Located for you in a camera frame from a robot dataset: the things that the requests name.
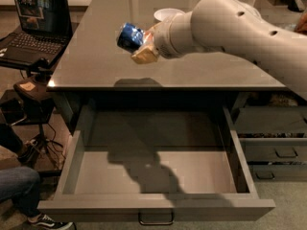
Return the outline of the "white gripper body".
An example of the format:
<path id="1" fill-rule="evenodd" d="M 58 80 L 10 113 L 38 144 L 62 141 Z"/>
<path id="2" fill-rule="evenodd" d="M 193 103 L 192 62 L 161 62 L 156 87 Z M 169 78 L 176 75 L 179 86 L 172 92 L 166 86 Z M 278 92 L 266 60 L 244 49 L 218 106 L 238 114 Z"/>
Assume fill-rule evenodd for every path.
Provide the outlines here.
<path id="1" fill-rule="evenodd" d="M 174 16 L 169 16 L 153 27 L 153 43 L 156 50 L 164 58 L 177 58 L 179 53 L 171 43 L 170 29 Z"/>

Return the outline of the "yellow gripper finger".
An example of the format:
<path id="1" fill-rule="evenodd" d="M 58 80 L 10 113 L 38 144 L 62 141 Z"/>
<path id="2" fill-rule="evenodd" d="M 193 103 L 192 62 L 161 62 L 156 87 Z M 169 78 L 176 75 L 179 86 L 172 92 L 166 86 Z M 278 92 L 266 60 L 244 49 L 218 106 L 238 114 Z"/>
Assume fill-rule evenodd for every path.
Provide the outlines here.
<path id="1" fill-rule="evenodd" d="M 148 30 L 143 33 L 143 41 L 144 43 L 152 43 L 154 41 L 154 32 L 160 26 L 160 23 L 157 23 L 151 26 Z"/>
<path id="2" fill-rule="evenodd" d="M 131 59 L 137 64 L 148 64 L 157 62 L 159 53 L 153 44 L 142 45 L 132 55 Z"/>

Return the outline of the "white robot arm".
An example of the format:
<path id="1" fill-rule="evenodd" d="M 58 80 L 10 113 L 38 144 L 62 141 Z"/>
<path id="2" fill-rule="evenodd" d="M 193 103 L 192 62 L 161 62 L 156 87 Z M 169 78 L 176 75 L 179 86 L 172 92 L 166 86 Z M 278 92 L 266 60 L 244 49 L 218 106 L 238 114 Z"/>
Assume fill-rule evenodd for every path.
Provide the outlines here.
<path id="1" fill-rule="evenodd" d="M 238 0 L 200 0 L 145 32 L 145 43 L 131 54 L 138 64 L 192 53 L 221 52 L 256 64 L 307 99 L 307 35 L 265 21 Z"/>

